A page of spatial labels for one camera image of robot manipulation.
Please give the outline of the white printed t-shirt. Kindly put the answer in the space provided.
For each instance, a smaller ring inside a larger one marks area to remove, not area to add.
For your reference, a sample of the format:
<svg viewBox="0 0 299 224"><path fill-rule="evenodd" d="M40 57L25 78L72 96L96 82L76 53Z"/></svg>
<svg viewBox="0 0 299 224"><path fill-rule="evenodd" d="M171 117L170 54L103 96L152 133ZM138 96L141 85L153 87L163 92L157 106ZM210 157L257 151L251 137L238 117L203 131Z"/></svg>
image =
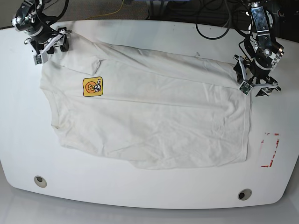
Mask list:
<svg viewBox="0 0 299 224"><path fill-rule="evenodd" d="M251 99L233 66L71 36L40 87L63 147L141 169L244 162Z"/></svg>

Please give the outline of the red tape rectangle marking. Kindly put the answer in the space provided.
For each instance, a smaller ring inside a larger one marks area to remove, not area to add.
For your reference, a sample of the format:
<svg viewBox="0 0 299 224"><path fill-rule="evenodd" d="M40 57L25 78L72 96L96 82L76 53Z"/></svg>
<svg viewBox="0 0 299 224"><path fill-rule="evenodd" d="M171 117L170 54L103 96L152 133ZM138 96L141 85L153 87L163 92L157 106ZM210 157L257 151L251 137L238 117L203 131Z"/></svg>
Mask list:
<svg viewBox="0 0 299 224"><path fill-rule="evenodd" d="M278 149L279 140L279 133L265 133L259 150L258 165L260 167L271 168Z"/></svg>

